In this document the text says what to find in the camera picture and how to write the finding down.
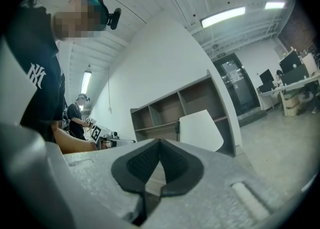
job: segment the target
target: ceiling light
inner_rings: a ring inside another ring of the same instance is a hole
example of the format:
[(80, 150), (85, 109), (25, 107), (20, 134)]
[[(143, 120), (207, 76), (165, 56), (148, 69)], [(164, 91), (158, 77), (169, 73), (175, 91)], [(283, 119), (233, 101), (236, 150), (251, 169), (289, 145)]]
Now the ceiling light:
[(82, 86), (81, 86), (81, 93), (83, 93), (83, 94), (87, 93), (87, 88), (88, 88), (88, 84), (90, 81), (90, 77), (91, 77), (91, 72), (84, 71), (83, 79), (82, 79)]
[(265, 9), (282, 9), (286, 3), (284, 2), (267, 2), (265, 4)]
[(221, 12), (219, 14), (212, 15), (206, 19), (203, 19), (201, 21), (201, 24), (203, 28), (206, 28), (220, 21), (243, 15), (245, 12), (246, 12), (246, 7), (231, 9), (225, 12)]

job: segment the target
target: concrete floor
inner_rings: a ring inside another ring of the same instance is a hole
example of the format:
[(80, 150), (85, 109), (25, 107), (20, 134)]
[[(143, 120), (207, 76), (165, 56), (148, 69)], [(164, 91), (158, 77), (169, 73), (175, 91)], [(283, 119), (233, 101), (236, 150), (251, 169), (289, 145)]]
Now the concrete floor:
[(284, 117), (277, 107), (242, 127), (242, 148), (258, 176), (290, 199), (318, 171), (320, 113)]

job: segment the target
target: desk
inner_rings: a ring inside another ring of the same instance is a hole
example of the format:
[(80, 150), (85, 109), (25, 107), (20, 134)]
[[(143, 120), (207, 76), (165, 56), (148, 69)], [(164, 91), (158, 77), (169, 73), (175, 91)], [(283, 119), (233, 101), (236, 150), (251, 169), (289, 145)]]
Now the desk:
[(273, 90), (270, 90), (268, 92), (264, 92), (264, 93), (259, 93), (259, 97), (267, 97), (267, 96), (271, 96), (274, 93), (279, 93), (281, 96), (281, 100), (282, 100), (282, 105), (283, 105), (283, 110), (284, 110), (284, 116), (287, 117), (288, 113), (287, 113), (287, 108), (286, 108), (286, 104), (285, 104), (285, 98), (284, 98), (284, 92), (283, 91), (291, 91), (291, 90), (295, 90), (295, 89), (300, 89), (303, 88), (306, 84), (308, 83), (312, 83), (318, 81), (319, 85), (320, 85), (320, 72), (318, 71), (314, 76), (306, 78), (306, 79), (302, 79), (299, 80), (295, 83), (286, 85), (286, 86), (279, 86), (276, 87)]

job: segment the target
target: exit sign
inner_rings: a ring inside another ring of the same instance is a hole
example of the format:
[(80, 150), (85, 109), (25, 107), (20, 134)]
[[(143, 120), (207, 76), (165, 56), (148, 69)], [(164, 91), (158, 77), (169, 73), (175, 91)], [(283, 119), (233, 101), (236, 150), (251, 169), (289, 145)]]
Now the exit sign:
[(225, 52), (222, 52), (222, 53), (216, 55), (216, 57), (217, 57), (218, 59), (220, 59), (220, 58), (224, 57), (225, 55), (226, 55), (226, 53), (225, 53)]

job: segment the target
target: glass door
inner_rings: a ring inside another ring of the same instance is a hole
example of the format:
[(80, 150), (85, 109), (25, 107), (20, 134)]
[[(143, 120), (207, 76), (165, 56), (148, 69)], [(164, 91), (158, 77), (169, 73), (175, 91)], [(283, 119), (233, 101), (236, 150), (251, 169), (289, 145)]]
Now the glass door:
[(254, 86), (234, 53), (213, 64), (230, 94), (237, 116), (260, 106)]

